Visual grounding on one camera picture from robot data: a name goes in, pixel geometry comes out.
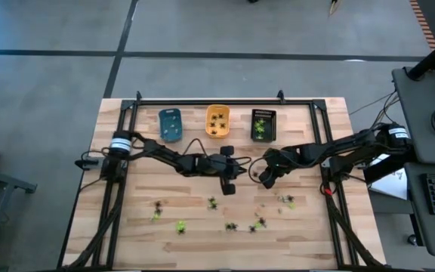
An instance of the orange container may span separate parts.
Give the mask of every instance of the orange container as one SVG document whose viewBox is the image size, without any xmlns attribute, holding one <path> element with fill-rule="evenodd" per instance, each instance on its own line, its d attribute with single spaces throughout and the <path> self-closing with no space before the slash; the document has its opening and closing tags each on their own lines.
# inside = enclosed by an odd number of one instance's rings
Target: orange container
<svg viewBox="0 0 435 272">
<path fill-rule="evenodd" d="M 230 132 L 230 108 L 210 105 L 205 112 L 205 131 L 211 138 L 225 138 Z"/>
</svg>

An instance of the striped tape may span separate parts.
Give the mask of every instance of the striped tape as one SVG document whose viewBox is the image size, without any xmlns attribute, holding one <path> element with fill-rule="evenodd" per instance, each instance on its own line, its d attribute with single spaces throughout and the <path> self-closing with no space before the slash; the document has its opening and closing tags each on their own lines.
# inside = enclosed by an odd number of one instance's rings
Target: striped tape
<svg viewBox="0 0 435 272">
<path fill-rule="evenodd" d="M 430 27 L 427 24 L 426 18 L 422 14 L 421 7 L 419 7 L 419 4 L 417 3 L 417 0 L 410 0 L 412 10 L 414 11 L 415 17 L 417 18 L 417 21 L 419 22 L 419 25 L 422 28 L 422 32 L 424 33 L 424 37 L 426 38 L 426 42 L 429 45 L 429 48 L 431 50 L 435 49 L 435 38 L 434 34 L 430 31 Z"/>
</svg>

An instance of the black clamp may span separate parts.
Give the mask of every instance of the black clamp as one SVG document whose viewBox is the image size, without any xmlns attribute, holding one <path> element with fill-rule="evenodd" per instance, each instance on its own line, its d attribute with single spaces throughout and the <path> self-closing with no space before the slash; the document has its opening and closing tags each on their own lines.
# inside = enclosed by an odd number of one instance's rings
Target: black clamp
<svg viewBox="0 0 435 272">
<path fill-rule="evenodd" d="M 321 111 L 326 111 L 326 102 L 323 99 L 313 99 L 312 100 L 313 105 L 315 105 L 315 108 L 319 108 Z"/>
<path fill-rule="evenodd" d="M 78 166 L 83 171 L 87 171 L 91 169 L 100 169 L 103 165 L 104 159 L 105 158 L 85 156 L 83 157 L 83 159 L 76 160 L 75 165 Z"/>
<path fill-rule="evenodd" d="M 279 102 L 282 105 L 286 104 L 285 94 L 283 93 L 283 90 L 279 90 L 276 97 L 279 98 Z"/>
<path fill-rule="evenodd" d="M 142 100 L 142 94 L 140 94 L 140 91 L 137 91 L 137 100 L 135 101 L 137 106 L 140 106 L 141 100 Z"/>
</svg>

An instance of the desk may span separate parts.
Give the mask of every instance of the desk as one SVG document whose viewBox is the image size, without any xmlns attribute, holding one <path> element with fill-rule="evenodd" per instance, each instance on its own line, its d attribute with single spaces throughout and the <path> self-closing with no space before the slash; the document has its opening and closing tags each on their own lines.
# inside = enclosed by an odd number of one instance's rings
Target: desk
<svg viewBox="0 0 435 272">
<path fill-rule="evenodd" d="M 435 72 L 427 72 L 421 80 L 414 81 L 404 69 L 395 69 L 392 77 L 417 159 L 435 164 L 435 131 L 430 126 L 430 115 L 435 110 Z"/>
<path fill-rule="evenodd" d="M 326 104 L 333 137 L 352 134 L 344 99 L 327 98 Z M 102 101 L 91 149 L 108 146 L 116 129 L 120 105 L 120 99 Z M 163 108 L 138 107 L 136 131 L 144 137 L 159 139 L 158 112 Z M 251 156 L 254 159 L 262 156 L 268 147 L 314 142 L 308 107 L 230 106 L 230 133 L 221 140 L 210 139 L 204 131 L 206 106 L 178 108 L 184 136 L 182 141 L 166 145 L 181 153 L 194 138 L 202 140 L 208 153 L 219 153 L 219 147 L 233 145 L 235 157 Z M 273 143 L 251 140 L 252 108 L 277 111 L 278 133 Z M 197 144 L 190 152 L 201 152 L 199 148 Z M 263 168 L 264 165 L 258 166 L 258 170 Z M 97 170 L 86 172 L 82 186 L 97 179 L 98 173 Z M 236 194 L 222 196 L 217 178 L 185 178 L 171 167 L 148 158 L 131 162 L 114 269 L 336 268 L 325 198 L 318 191 L 321 183 L 318 167 L 294 171 L 280 178 L 272 190 L 253 183 L 247 175 L 240 175 L 233 183 Z M 95 234 L 104 188 L 102 181 L 80 193 L 63 264 L 74 261 Z M 344 183 L 344 191 L 354 230 L 375 258 L 384 262 L 366 185 L 349 180 Z M 294 210 L 277 200 L 278 196 L 288 194 L 295 197 Z M 217 199 L 217 211 L 207 209 L 207 198 L 211 196 Z M 152 222 L 157 200 L 162 202 L 162 218 Z M 249 233 L 248 226 L 257 220 L 255 213 L 267 220 L 267 228 Z M 176 234 L 175 225 L 179 220 L 187 223 L 184 235 Z M 238 224 L 239 230 L 227 233 L 224 230 L 226 222 Z M 341 241 L 347 255 L 343 233 Z M 103 252 L 106 246 L 108 243 L 104 241 Z"/>
<path fill-rule="evenodd" d="M 435 110 L 435 71 L 425 73 L 418 81 L 409 79 L 404 69 L 395 69 L 392 77 L 420 162 L 406 164 L 408 189 L 417 219 L 417 234 L 421 236 L 429 253 L 435 255 L 435 215 L 429 213 L 422 180 L 419 178 L 421 174 L 435 173 L 435 131 L 430 125 L 430 115 Z"/>
</svg>

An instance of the floor tile line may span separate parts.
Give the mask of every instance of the floor tile line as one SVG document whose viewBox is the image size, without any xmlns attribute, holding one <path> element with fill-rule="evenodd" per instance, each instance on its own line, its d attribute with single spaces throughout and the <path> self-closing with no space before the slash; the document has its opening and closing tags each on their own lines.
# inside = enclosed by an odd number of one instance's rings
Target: floor tile line
<svg viewBox="0 0 435 272">
<path fill-rule="evenodd" d="M 62 56 L 62 57 L 114 57 L 116 51 L 84 51 L 84 50 L 19 50 L 0 49 L 0 55 L 8 56 Z"/>
<path fill-rule="evenodd" d="M 105 91 L 103 92 L 103 98 L 111 98 L 113 92 L 113 86 L 117 80 L 117 74 L 119 73 L 120 63 L 122 62 L 122 56 L 124 54 L 125 46 L 127 45 L 128 35 L 132 27 L 132 21 L 134 20 L 135 10 L 137 8 L 138 0 L 132 0 L 130 8 L 128 9 L 127 18 L 125 19 L 124 29 L 120 36 L 119 46 L 117 48 L 116 56 L 113 58 L 112 68 L 110 69 L 109 78 L 106 81 Z"/>
<path fill-rule="evenodd" d="M 336 61 L 389 61 L 418 62 L 425 56 L 372 56 L 336 54 L 262 54 L 262 53 L 217 53 L 217 52 L 164 52 L 126 51 L 123 57 L 167 58 L 167 59 L 231 59 L 231 60 L 336 60 Z"/>
</svg>

